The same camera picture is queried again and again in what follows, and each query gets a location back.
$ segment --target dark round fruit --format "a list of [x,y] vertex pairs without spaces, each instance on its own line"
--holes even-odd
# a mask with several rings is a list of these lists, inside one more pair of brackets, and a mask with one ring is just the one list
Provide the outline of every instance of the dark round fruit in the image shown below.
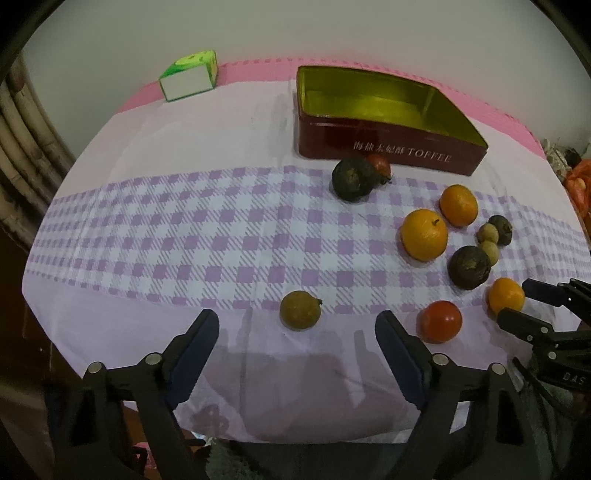
[[452,255],[447,272],[456,287],[473,290],[486,282],[491,272],[491,260],[478,247],[461,247]]
[[333,190],[342,200],[356,202],[369,195],[379,183],[380,175],[364,158],[346,158],[337,163],[332,173]]
[[509,245],[513,238],[513,226],[510,221],[502,215],[493,215],[488,219],[488,223],[494,225],[499,232],[498,245]]

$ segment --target cable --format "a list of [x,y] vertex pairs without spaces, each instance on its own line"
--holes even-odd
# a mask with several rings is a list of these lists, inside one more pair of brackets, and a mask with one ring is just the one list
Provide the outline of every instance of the cable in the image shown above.
[[550,392],[548,392],[548,390],[544,388],[544,386],[539,382],[539,380],[534,376],[534,374],[532,374],[529,370],[526,369],[526,367],[523,366],[523,364],[519,361],[517,357],[513,358],[513,364],[515,365],[517,370],[519,370],[519,373],[524,377],[526,382],[531,384],[531,386],[534,387],[534,390],[536,390],[536,392],[538,392],[539,395],[541,395],[544,398],[544,400],[546,400],[546,402],[548,402],[550,406],[563,417],[573,421],[581,421],[591,418],[591,416],[589,415],[577,415],[576,413],[572,413],[571,411],[569,411],[568,408],[561,405],[550,394]]

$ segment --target small brown fruit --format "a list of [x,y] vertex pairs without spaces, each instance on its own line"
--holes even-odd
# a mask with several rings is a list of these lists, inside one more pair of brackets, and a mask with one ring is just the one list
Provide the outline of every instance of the small brown fruit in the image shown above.
[[513,238],[513,226],[510,221],[502,215],[493,215],[488,219],[488,223],[494,225],[499,232],[499,245],[505,246],[511,243]]
[[491,261],[491,265],[495,265],[499,261],[499,248],[493,242],[484,240],[480,245],[480,248],[484,250],[484,253],[488,255],[488,259]]
[[488,240],[496,245],[499,242],[499,231],[492,223],[485,223],[480,227],[480,230],[478,230],[476,239],[480,244],[485,240]]
[[315,299],[308,292],[296,290],[288,293],[279,307],[281,320],[290,328],[304,330],[318,322],[322,300]]
[[452,255],[447,272],[456,287],[473,290],[488,279],[491,261],[488,255],[478,247],[461,247]]

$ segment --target metal bolt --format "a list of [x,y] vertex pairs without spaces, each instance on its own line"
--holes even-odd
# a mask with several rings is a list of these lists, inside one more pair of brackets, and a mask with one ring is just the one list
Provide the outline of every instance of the metal bolt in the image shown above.
[[492,371],[497,375],[502,375],[505,373],[505,367],[501,364],[492,364]]
[[145,362],[148,365],[158,365],[162,361],[162,355],[159,353],[151,353],[146,357]]
[[92,362],[89,366],[88,366],[88,373],[90,374],[95,374],[98,373],[102,370],[103,368],[103,364],[100,362]]
[[433,362],[443,367],[444,365],[447,365],[449,363],[449,358],[443,355],[442,353],[436,353],[435,355],[433,355]]

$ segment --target red tomato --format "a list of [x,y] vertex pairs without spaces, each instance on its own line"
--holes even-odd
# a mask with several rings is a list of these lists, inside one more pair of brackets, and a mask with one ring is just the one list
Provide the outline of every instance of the red tomato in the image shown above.
[[462,328],[462,313],[450,301],[434,301],[419,315],[420,334],[430,343],[454,338]]
[[383,158],[382,155],[373,153],[368,157],[368,162],[374,166],[374,168],[380,175],[387,177],[388,180],[392,177],[392,172],[390,170],[390,162]]

